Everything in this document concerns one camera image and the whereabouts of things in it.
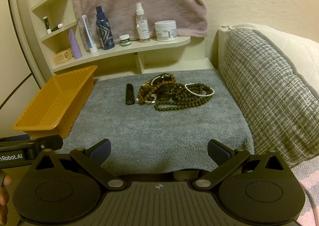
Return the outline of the person's left hand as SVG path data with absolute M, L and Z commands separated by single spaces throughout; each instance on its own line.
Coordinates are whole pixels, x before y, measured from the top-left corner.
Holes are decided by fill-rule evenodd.
M 9 192 L 7 191 L 8 186 L 12 184 L 12 178 L 1 170 L 1 188 L 0 188 L 0 221 L 1 225 L 6 225 L 8 220 L 8 202 Z

